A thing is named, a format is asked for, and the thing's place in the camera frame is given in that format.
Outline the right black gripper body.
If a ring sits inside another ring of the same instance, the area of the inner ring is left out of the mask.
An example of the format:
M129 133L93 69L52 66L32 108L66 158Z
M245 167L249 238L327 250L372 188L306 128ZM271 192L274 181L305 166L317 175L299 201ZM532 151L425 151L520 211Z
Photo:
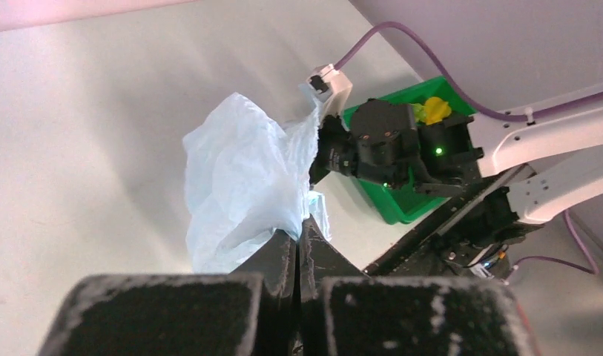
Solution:
M389 188L409 183L419 150L410 104L370 99L354 111L348 125L340 116L327 116L318 131L317 156L329 161L330 173Z

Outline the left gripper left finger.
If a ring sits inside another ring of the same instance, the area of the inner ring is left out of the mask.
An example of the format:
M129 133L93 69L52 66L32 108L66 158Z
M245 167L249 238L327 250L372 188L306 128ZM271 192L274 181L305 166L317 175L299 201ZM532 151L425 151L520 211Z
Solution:
M296 244L282 231L228 274L95 274L41 355L290 355Z

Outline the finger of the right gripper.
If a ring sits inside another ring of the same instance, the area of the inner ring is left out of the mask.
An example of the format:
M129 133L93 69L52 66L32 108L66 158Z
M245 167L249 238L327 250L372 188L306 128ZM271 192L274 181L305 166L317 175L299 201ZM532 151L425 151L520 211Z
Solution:
M329 173L329 161L317 156L309 169L310 186L315 187Z

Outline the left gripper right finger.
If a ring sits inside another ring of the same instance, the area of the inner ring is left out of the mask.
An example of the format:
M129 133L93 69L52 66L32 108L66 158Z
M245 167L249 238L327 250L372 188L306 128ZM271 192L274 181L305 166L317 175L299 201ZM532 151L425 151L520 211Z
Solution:
M305 355L538 355L527 319L501 283L468 277L370 277L328 243L313 218L299 238Z

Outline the light blue plastic bag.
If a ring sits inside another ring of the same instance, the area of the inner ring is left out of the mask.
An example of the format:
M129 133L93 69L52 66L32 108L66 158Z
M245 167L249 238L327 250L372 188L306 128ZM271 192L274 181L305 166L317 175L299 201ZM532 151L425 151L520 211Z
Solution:
M293 240L308 218L330 237L325 197L311 190L320 109L279 124L233 93L183 138L186 245L198 274L233 271L278 231Z

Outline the green fake grapes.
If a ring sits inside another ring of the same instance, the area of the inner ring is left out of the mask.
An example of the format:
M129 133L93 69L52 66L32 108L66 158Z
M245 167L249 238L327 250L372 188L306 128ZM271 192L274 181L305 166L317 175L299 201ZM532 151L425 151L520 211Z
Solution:
M411 107L415 116L415 121L425 122L427 117L425 106L419 103L412 103Z

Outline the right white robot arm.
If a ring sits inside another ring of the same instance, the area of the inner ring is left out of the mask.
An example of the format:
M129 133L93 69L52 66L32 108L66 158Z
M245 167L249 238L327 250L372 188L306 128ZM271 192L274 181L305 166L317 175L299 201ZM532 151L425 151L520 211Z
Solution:
M335 172L388 189L453 197L508 168L568 154L535 178L486 195L445 233L452 242L511 244L603 193L603 100L550 119L502 124L457 111L437 96L424 104L370 99L344 113L349 92L324 86L314 93L320 129L311 184Z

